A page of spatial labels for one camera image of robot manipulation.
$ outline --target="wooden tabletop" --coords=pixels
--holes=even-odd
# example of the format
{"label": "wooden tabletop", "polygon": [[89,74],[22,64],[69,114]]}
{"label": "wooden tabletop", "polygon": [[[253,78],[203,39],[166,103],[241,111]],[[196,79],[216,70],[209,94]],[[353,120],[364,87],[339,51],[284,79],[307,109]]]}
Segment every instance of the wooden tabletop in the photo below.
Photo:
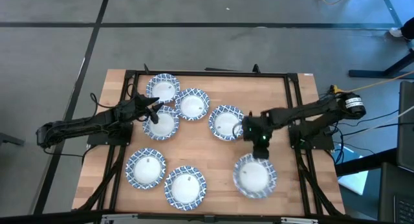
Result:
{"label": "wooden tabletop", "polygon": [[[118,103],[125,70],[108,70],[100,103],[113,106]],[[312,74],[299,74],[303,103],[318,99]],[[146,93],[146,84],[152,76],[140,76],[138,92]],[[133,188],[125,177],[123,165],[115,210],[118,212],[142,212],[163,214],[223,214],[223,215],[267,215],[302,216],[298,168],[294,151],[290,148],[287,128],[273,132],[270,140],[270,162],[278,173],[276,189],[266,199],[248,199],[237,191],[232,172],[240,157],[252,152],[252,143],[239,139],[225,142],[214,137],[208,127],[210,113],[219,105],[238,107],[244,114],[273,107],[287,107],[284,81],[281,78],[178,76],[180,88],[202,89],[210,97],[208,114],[198,121],[180,119],[178,132],[169,140],[151,140],[142,130],[142,124],[134,121],[133,136],[126,148],[124,165],[128,158],[141,148],[151,147],[166,158],[166,174],[179,166],[198,168],[207,182],[204,201],[194,210],[181,211],[172,207],[164,195],[164,180],[151,190]],[[296,105],[293,84],[292,99]],[[73,208],[83,205],[102,180],[108,146],[97,146],[91,150],[83,164]],[[314,150],[313,158],[318,184],[334,206],[344,213],[342,198],[332,159],[321,150]],[[107,189],[104,207],[109,206],[112,185]],[[310,209],[315,213],[312,189],[308,185]]]}

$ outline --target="table leg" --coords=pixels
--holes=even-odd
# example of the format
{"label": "table leg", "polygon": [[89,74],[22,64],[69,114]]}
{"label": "table leg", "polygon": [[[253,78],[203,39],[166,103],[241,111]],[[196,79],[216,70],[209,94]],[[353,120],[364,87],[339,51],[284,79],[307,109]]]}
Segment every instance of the table leg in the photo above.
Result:
{"label": "table leg", "polygon": [[0,145],[2,143],[12,143],[18,146],[22,146],[24,145],[25,141],[21,140],[21,139],[17,139],[15,137],[9,136],[7,134],[4,133],[0,133]]}
{"label": "table leg", "polygon": [[[396,78],[406,72],[400,72],[403,68],[414,62],[414,51],[409,50],[409,54],[403,57],[401,60],[393,64],[385,71],[366,71],[366,70],[350,70],[348,75],[353,78]],[[401,79],[414,79],[414,74],[407,75]]]}
{"label": "table leg", "polygon": [[383,162],[397,164],[397,149],[393,148],[374,155],[335,165],[336,175],[344,176],[381,167]]}

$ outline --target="shoe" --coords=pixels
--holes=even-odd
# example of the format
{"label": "shoe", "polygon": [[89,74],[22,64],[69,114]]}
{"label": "shoe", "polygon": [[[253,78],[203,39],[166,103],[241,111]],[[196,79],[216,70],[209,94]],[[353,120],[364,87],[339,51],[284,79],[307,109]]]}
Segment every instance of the shoe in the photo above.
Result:
{"label": "shoe", "polygon": [[389,33],[394,37],[402,37],[401,30],[397,27],[389,29]]}

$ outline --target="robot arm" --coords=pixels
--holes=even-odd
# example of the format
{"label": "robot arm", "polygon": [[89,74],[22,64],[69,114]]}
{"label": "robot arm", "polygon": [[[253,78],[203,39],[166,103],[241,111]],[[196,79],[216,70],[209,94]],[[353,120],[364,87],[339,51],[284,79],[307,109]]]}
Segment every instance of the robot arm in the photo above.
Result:
{"label": "robot arm", "polygon": [[253,142],[253,156],[268,159],[272,132],[301,118],[322,115],[316,120],[292,125],[297,139],[309,140],[327,126],[343,119],[359,119],[366,114],[361,98],[354,93],[341,93],[295,108],[273,108],[262,111],[259,117],[252,112],[242,121],[243,139]]}
{"label": "robot arm", "polygon": [[106,133],[108,137],[116,137],[124,124],[133,120],[143,121],[140,120],[141,117],[145,117],[145,120],[150,118],[157,124],[157,111],[163,103],[148,107],[157,100],[158,98],[147,98],[136,92],[132,99],[120,101],[114,107],[91,117],[49,122],[36,131],[38,145],[49,148],[64,139],[95,133]]}

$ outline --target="blue patterned bowl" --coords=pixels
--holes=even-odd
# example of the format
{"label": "blue patterned bowl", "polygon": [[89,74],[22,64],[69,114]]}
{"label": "blue patterned bowl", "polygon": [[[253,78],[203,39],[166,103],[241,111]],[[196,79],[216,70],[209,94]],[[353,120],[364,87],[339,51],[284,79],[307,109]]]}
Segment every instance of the blue patterned bowl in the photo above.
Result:
{"label": "blue patterned bowl", "polygon": [[172,102],[180,92],[180,82],[171,74],[158,74],[147,84],[147,96],[159,97],[157,104]]}
{"label": "blue patterned bowl", "polygon": [[235,140],[243,134],[243,112],[235,106],[220,105],[211,113],[208,127],[221,140]]}
{"label": "blue patterned bowl", "polygon": [[128,182],[139,189],[157,186],[166,173],[166,160],[160,152],[143,148],[135,152],[127,161],[125,174]]}
{"label": "blue patterned bowl", "polygon": [[164,185],[168,203],[183,211],[197,208],[206,196],[206,190],[204,176],[192,166],[181,166],[172,171]]}
{"label": "blue patterned bowl", "polygon": [[208,95],[196,88],[181,91],[175,99],[175,109],[186,120],[199,120],[205,116],[210,106]]}
{"label": "blue patterned bowl", "polygon": [[265,198],[276,187],[278,175],[267,159],[254,159],[251,153],[241,157],[233,170],[233,182],[248,198]]}
{"label": "blue patterned bowl", "polygon": [[150,118],[142,123],[144,133],[153,140],[167,140],[179,129],[179,116],[177,112],[168,106],[162,106],[158,111],[158,124],[154,124]]}

